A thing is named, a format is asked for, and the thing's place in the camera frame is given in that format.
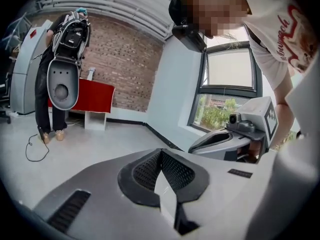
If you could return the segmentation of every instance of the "black pants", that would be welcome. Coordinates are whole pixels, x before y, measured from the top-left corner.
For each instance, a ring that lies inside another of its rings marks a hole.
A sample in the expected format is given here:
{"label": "black pants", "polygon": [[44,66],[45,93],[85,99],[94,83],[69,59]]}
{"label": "black pants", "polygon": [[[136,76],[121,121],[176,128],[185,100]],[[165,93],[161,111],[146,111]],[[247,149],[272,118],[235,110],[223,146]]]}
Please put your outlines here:
{"label": "black pants", "polygon": [[[50,120],[48,112],[48,88],[47,72],[49,61],[40,63],[35,79],[35,120],[38,128],[42,128],[44,133],[50,133]],[[52,106],[52,128],[54,131],[67,128],[65,122],[65,111]]]}

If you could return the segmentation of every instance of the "person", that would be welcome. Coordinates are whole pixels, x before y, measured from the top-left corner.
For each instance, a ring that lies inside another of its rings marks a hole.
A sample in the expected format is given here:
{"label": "person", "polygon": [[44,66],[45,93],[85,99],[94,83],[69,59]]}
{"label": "person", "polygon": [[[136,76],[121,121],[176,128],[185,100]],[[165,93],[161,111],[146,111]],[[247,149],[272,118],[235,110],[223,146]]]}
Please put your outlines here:
{"label": "person", "polygon": [[[246,25],[254,58],[275,95],[278,129],[271,148],[289,133],[294,115],[285,100],[293,88],[288,67],[304,73],[313,60],[318,40],[294,0],[171,0],[169,14],[178,26],[192,25],[207,38],[225,35]],[[259,142],[250,153],[258,154]]]}
{"label": "person", "polygon": [[[87,9],[78,8],[75,10],[79,14],[79,17],[84,19],[88,17]],[[62,14],[49,28],[46,33],[45,42],[47,49],[44,51],[39,69],[35,79],[35,120],[38,129],[41,128],[43,132],[44,143],[49,143],[49,133],[51,132],[49,112],[48,112],[48,89],[47,89],[47,72],[49,63],[54,58],[54,53],[51,49],[52,40],[54,34],[60,29],[60,25],[65,21],[66,17],[71,13]],[[89,25],[89,38],[86,44],[86,48],[90,44],[91,28]],[[52,105],[52,128],[55,131],[55,136],[58,141],[62,141],[65,137],[64,129],[67,128],[65,122],[65,111],[56,108]]]}

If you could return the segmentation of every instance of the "gray floor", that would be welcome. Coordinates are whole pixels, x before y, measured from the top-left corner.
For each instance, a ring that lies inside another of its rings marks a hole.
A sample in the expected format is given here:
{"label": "gray floor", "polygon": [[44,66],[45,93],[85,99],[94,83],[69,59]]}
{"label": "gray floor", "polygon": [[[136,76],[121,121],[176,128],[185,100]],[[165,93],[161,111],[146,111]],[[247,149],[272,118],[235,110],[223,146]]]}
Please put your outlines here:
{"label": "gray floor", "polygon": [[[67,119],[69,125],[74,121]],[[167,147],[142,125],[108,122],[105,131],[95,131],[85,130],[83,121],[77,123],[65,130],[64,141],[58,142],[52,132],[47,157],[41,162],[30,162],[25,150],[29,137],[38,132],[34,114],[13,118],[11,124],[0,118],[0,176],[13,199],[33,209],[48,192],[90,165]],[[38,136],[31,142],[28,157],[40,159],[46,154],[46,147]]]}

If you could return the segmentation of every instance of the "black cable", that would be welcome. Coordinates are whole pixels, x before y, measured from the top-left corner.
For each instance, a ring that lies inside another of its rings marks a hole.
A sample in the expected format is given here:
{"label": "black cable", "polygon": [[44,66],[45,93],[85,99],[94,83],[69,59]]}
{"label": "black cable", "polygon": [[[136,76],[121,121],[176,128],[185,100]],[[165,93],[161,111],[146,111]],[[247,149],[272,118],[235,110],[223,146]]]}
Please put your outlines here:
{"label": "black cable", "polygon": [[27,143],[27,145],[25,146],[25,157],[26,157],[26,159],[28,159],[28,161],[30,161],[30,162],[40,162],[40,161],[42,161],[43,159],[46,158],[46,156],[48,155],[48,153],[49,153],[49,151],[50,151],[49,148],[47,147],[46,143],[43,141],[43,144],[45,145],[46,149],[48,150],[48,151],[46,152],[46,154],[44,155],[44,157],[42,157],[40,160],[31,160],[31,159],[28,158],[28,156],[27,156],[27,148],[28,148],[28,145],[30,145],[30,146],[33,145],[33,144],[30,142],[30,139],[33,138],[33,137],[35,137],[35,136],[37,136],[37,135],[38,135],[38,134],[35,134],[35,135],[30,136],[30,137],[29,137],[29,140],[28,140],[28,143]]}

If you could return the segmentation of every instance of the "black sticker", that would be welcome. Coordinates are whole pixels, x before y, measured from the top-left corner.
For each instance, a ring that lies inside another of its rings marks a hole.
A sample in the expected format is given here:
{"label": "black sticker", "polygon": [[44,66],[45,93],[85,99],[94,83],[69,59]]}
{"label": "black sticker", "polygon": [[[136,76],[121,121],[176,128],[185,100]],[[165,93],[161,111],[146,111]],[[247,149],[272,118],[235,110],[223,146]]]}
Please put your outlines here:
{"label": "black sticker", "polygon": [[251,172],[247,172],[247,171],[243,171],[243,170],[236,170],[236,169],[231,169],[230,171],[228,171],[228,173],[238,175],[241,177],[245,177],[248,179],[250,179],[250,177],[252,176]]}
{"label": "black sticker", "polygon": [[264,120],[266,123],[266,127],[268,129],[269,140],[271,140],[272,137],[274,136],[274,133],[275,133],[277,125],[278,125],[278,120],[277,120],[275,108],[271,102],[270,102],[269,108],[267,109],[267,111],[264,115]]}

